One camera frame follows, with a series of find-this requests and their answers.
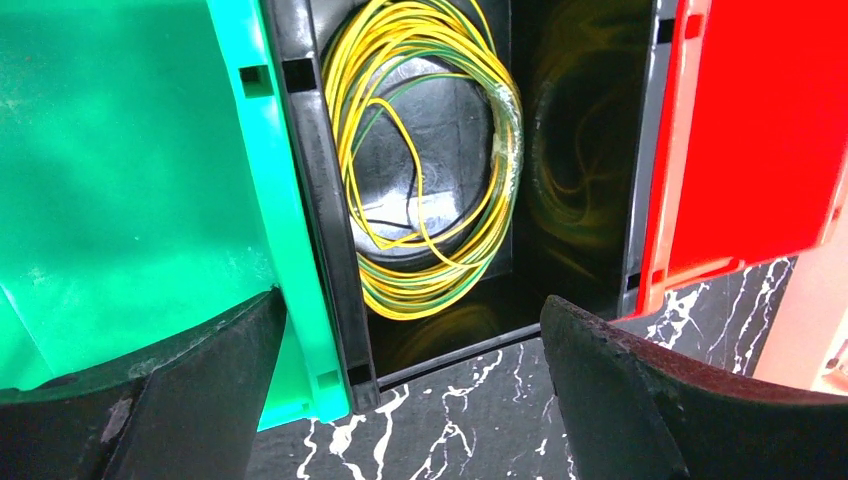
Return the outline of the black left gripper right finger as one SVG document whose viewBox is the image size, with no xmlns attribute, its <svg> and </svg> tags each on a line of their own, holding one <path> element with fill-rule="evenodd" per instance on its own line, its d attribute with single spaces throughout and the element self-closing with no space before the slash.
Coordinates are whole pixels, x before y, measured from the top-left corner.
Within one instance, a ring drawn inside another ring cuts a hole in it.
<svg viewBox="0 0 848 480">
<path fill-rule="evenodd" d="M 843 479 L 847 400 L 740 376 L 558 297 L 541 338 L 583 479 Z"/>
</svg>

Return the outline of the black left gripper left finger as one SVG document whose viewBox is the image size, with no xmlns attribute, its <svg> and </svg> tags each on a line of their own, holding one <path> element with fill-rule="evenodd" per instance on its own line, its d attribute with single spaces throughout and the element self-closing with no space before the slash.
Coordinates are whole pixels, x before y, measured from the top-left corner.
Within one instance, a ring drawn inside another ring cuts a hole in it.
<svg viewBox="0 0 848 480">
<path fill-rule="evenodd" d="M 140 350 L 1 393 L 5 479 L 240 479 L 285 331 L 278 289 Z"/>
</svg>

